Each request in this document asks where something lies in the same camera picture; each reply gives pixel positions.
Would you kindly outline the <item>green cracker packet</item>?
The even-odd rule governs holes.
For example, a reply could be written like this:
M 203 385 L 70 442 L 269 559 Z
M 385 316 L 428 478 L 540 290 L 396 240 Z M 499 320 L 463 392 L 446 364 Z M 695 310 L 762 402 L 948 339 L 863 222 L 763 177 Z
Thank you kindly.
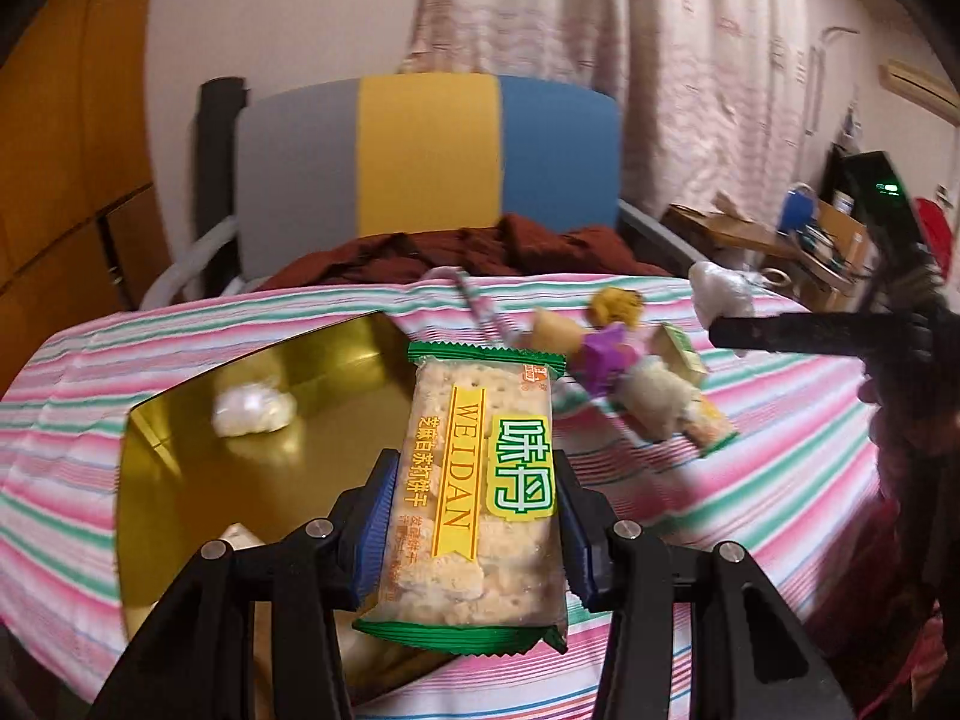
M 685 406 L 680 424 L 682 433 L 702 457 L 726 447 L 739 435 L 731 420 L 703 395 L 693 398 Z
M 566 649 L 551 386 L 563 356 L 416 341 L 381 575 L 356 628 L 451 655 Z

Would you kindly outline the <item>beige sock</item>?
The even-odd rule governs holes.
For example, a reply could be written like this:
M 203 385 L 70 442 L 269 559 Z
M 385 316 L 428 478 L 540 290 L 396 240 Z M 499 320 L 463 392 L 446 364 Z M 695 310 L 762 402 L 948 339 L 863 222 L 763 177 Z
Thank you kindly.
M 647 440 L 662 442 L 677 432 L 686 407 L 698 398 L 698 388 L 670 371 L 659 356 L 646 356 L 623 372 L 613 396 Z

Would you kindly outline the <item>clear plastic bag bundle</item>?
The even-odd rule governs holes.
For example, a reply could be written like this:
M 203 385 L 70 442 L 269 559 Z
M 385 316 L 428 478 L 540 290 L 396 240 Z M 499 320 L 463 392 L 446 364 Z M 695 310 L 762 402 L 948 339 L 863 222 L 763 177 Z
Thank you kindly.
M 213 401 L 213 431 L 220 437 L 270 434 L 290 426 L 296 398 L 262 382 L 228 388 Z

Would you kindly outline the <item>small white plastic bundle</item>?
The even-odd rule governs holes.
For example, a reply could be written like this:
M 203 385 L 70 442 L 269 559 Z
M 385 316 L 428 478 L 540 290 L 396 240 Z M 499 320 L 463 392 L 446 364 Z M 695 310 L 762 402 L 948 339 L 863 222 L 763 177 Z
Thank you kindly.
M 718 319 L 748 319 L 755 315 L 752 283 L 740 271 L 705 260 L 688 270 L 693 309 L 704 330 Z

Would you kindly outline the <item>purple snack packet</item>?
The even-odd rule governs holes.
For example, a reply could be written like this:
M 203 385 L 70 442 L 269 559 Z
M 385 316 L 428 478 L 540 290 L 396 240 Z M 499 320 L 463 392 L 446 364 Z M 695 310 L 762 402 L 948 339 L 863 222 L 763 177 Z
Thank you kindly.
M 640 359 L 641 351 L 631 341 L 628 327 L 615 322 L 584 335 L 569 363 L 569 375 L 591 397 L 603 397 Z

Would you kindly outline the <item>green white small box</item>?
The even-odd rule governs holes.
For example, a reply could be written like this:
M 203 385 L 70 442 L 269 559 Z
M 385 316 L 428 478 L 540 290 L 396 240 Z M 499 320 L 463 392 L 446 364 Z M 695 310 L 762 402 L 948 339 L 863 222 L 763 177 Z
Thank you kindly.
M 688 335 L 673 323 L 659 323 L 647 344 L 649 353 L 661 358 L 664 366 L 693 387 L 701 387 L 708 369 Z

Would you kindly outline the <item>gold metal tin tray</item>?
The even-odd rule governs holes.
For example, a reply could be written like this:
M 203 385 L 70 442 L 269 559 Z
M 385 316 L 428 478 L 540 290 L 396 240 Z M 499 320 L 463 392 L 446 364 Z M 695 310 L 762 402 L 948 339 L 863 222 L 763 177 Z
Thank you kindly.
M 99 718 L 283 718 L 280 543 L 398 452 L 412 405 L 404 332 L 382 314 L 304 333 L 146 400 L 128 418 L 117 554 L 128 647 Z M 213 401 L 262 382 L 296 398 L 290 426 L 220 437 Z M 335 615 L 352 710 L 443 665 Z

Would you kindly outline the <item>striped pink green tablecloth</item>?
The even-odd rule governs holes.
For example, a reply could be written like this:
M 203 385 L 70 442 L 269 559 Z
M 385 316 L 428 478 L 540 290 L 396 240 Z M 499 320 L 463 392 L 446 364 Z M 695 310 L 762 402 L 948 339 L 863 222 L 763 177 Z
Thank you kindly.
M 282 289 L 101 317 L 44 341 L 2 398 L 2 619 L 44 667 L 93 697 L 125 647 L 116 559 L 128 413 L 247 351 L 382 312 L 423 340 L 500 343 L 535 309 L 578 317 L 601 275 Z M 700 455 L 646 444 L 612 406 L 558 385 L 555 426 L 579 479 L 615 511 L 690 546 L 733 539 L 794 613 L 846 572 L 859 517 L 878 499 L 871 410 L 854 359 L 709 344 L 679 278 L 628 278 L 644 315 L 680 327 L 708 366 L 706 395 L 737 427 Z

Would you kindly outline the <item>tan bread plush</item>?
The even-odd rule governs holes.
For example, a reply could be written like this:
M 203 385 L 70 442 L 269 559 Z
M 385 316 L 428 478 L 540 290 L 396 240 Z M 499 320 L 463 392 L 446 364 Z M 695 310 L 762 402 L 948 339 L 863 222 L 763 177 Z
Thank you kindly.
M 571 358 L 583 348 L 587 330 L 576 320 L 558 312 L 537 309 L 532 317 L 527 343 L 530 349 Z

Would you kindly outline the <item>yellow spotted plush toy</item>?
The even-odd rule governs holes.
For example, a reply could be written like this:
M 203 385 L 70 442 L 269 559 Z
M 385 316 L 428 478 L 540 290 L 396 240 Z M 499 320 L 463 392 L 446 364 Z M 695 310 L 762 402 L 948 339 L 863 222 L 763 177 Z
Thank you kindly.
M 631 289 L 607 286 L 597 291 L 586 309 L 587 320 L 596 330 L 623 323 L 628 330 L 640 327 L 643 315 L 643 296 Z

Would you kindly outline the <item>dark red cloth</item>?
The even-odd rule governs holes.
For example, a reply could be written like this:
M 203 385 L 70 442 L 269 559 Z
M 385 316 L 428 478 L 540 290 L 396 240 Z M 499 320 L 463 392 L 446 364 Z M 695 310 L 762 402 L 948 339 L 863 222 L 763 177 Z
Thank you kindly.
M 270 289 L 339 284 L 409 284 L 443 266 L 474 277 L 540 277 L 551 273 L 662 277 L 665 270 L 636 259 L 612 227 L 553 232 L 519 215 L 492 227 L 393 232 L 353 239 L 304 255 L 268 277 Z

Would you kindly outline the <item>pink patterned curtain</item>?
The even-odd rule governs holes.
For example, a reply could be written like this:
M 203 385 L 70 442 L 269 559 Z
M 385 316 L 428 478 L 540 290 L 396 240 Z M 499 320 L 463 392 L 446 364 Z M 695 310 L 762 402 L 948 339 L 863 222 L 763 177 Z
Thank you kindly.
M 800 163 L 807 0 L 420 0 L 404 67 L 607 94 L 625 200 L 771 227 Z

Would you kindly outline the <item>grey yellow blue chair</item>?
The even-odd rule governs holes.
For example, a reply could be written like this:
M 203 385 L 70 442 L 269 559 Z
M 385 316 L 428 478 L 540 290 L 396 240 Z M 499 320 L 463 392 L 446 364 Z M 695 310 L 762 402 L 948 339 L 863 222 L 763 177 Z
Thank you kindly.
M 203 83 L 195 117 L 199 237 L 153 281 L 155 309 L 195 278 L 256 288 L 299 257 L 382 234 L 610 226 L 675 275 L 693 245 L 620 197 L 620 112 L 566 83 L 483 73 L 350 78 L 252 101 L 239 76 Z

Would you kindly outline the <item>wall air conditioner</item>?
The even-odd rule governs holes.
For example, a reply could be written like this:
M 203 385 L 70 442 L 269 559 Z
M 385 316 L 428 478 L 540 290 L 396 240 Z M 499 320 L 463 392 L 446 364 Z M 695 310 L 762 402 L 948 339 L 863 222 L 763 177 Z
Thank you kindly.
M 937 115 L 947 124 L 960 124 L 958 94 L 937 76 L 898 60 L 887 60 L 878 66 L 878 78 L 890 93 Z

